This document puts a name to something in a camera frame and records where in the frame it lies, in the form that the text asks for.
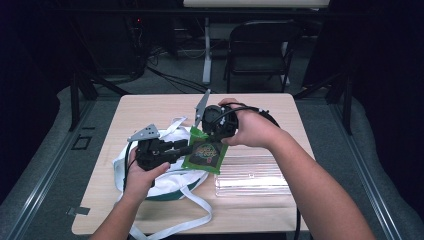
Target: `person's left hand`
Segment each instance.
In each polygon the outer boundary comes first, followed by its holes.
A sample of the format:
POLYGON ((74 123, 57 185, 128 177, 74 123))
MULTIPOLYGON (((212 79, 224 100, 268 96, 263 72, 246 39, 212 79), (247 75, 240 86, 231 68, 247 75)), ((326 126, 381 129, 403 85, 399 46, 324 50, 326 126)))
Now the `person's left hand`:
MULTIPOLYGON (((136 150, 137 147, 131 150, 128 165, 131 164, 131 162, 135 159, 136 150)), ((136 201, 138 204, 140 204, 147 197, 147 192, 149 191, 152 182, 157 177, 165 173, 169 167, 170 164, 166 162, 150 171, 144 171, 138 166, 137 161, 134 161, 128 170, 127 185, 123 198, 136 201)))

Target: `dark background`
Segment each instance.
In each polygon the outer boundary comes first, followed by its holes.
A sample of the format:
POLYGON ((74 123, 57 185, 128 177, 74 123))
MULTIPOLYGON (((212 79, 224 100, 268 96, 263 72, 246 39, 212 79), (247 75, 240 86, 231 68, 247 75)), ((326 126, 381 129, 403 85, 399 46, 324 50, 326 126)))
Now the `dark background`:
MULTIPOLYGON (((355 44, 364 40, 366 44, 359 55, 361 64, 353 73, 354 96, 366 110, 384 170, 401 196, 423 218, 424 21, 420 13, 424 6, 420 1, 398 2, 333 0, 333 12, 372 9, 377 17, 326 22, 304 83, 315 83, 342 69, 341 63, 357 51, 355 44)), ((114 49, 121 49, 119 54, 134 61, 93 59, 88 46, 81 44, 80 35, 75 34, 87 31, 75 29, 78 20, 73 19, 76 25, 70 25, 66 18, 41 11, 40 5, 54 6, 57 2, 19 0, 0 4, 3 201, 52 126, 60 105, 56 94, 69 86, 75 66, 96 73, 107 70, 128 75, 142 74, 142 69, 137 52, 140 49, 134 49, 121 38, 116 39, 114 49)), ((107 31, 102 28, 94 32, 91 40, 112 44, 102 42, 102 34, 128 34, 123 27, 111 24, 107 31)))

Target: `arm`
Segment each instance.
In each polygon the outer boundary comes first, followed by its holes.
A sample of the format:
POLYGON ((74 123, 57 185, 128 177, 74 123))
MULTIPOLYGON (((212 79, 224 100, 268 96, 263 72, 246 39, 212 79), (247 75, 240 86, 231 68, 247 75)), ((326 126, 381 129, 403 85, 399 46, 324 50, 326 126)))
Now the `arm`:
MULTIPOLYGON (((130 162, 134 158, 135 148, 131 151, 130 162)), ((115 204, 90 239, 127 239, 138 207, 146 198, 152 181, 168 169, 169 163, 166 162, 146 172, 138 167, 137 161, 135 161, 128 171, 127 186, 121 200, 115 204)))
MULTIPOLYGON (((237 100, 224 99, 219 105, 230 102, 237 100)), ((223 142, 271 152, 315 239, 375 239, 347 192, 289 133, 252 111, 238 111, 237 118, 238 132, 223 142)))

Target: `black chair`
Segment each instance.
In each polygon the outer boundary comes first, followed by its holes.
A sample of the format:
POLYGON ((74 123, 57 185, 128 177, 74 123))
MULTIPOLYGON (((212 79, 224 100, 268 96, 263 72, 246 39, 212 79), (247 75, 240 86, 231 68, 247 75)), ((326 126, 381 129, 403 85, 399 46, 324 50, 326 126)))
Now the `black chair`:
POLYGON ((284 92, 294 45, 302 36, 302 29, 292 20, 249 21, 235 27, 230 34, 224 70, 227 93, 230 92, 231 74, 268 75, 268 79, 284 75, 281 88, 284 92))

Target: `clear plastic container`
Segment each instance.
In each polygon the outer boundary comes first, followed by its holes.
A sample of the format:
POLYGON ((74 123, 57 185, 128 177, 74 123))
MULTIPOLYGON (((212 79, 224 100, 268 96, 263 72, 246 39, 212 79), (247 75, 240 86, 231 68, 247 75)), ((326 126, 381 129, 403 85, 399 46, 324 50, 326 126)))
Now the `clear plastic container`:
POLYGON ((220 171, 217 196, 291 194, 272 155, 226 156, 220 171))

